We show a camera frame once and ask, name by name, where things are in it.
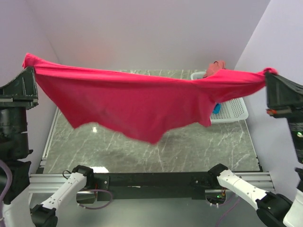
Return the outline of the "magenta t shirt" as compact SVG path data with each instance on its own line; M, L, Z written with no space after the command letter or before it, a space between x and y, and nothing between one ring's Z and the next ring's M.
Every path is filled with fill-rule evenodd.
M26 54L37 84L73 128L95 122L125 136L157 143L169 130L211 125L219 103L261 90L267 72L219 70L205 79L185 80L60 65Z

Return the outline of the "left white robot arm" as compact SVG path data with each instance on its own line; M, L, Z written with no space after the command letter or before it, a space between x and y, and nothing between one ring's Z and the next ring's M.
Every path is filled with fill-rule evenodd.
M77 166L67 181L47 200L29 206L29 169L23 159L29 149L26 111L38 104L35 71L22 70L0 88L0 225L2 227L54 227L60 209L80 190L94 186L93 169Z

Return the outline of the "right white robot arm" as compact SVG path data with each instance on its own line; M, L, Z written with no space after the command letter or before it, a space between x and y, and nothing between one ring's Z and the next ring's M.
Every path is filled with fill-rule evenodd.
M286 118L299 163L303 161L303 87L267 71L267 114ZM268 227L303 225L303 182L299 181L294 201L253 186L235 175L228 167L217 164L209 171L208 184L214 189L229 189L249 203Z

